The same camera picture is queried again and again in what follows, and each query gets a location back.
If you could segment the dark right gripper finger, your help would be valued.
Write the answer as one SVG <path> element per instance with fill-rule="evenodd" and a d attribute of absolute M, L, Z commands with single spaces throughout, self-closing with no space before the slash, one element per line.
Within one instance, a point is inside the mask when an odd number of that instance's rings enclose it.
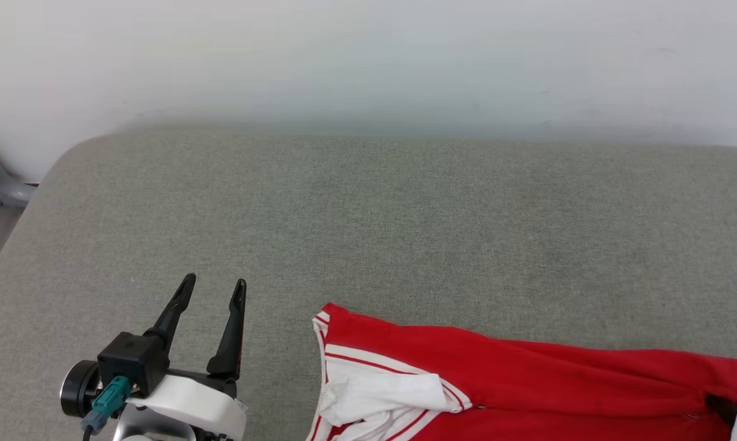
<path fill-rule="evenodd" d="M 716 396 L 716 394 L 707 394 L 705 396 L 705 405 L 716 413 L 719 418 L 727 426 L 735 425 L 737 418 L 737 402 L 733 402 L 727 398 Z"/>

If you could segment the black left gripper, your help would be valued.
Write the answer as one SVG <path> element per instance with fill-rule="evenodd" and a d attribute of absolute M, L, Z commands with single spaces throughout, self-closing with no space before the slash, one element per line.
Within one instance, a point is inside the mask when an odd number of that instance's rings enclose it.
<path fill-rule="evenodd" d="M 195 287 L 195 274 L 186 274 L 153 326 L 145 331 L 145 337 L 156 337 L 169 354 L 176 329 L 183 312 L 189 307 Z M 247 282 L 239 279 L 229 301 L 229 318 L 224 328 L 219 348 L 208 362 L 208 372 L 198 373 L 185 369 L 166 369 L 165 374 L 191 379 L 231 399 L 237 397 L 236 381 L 240 378 L 243 348 L 243 326 L 246 310 Z"/>

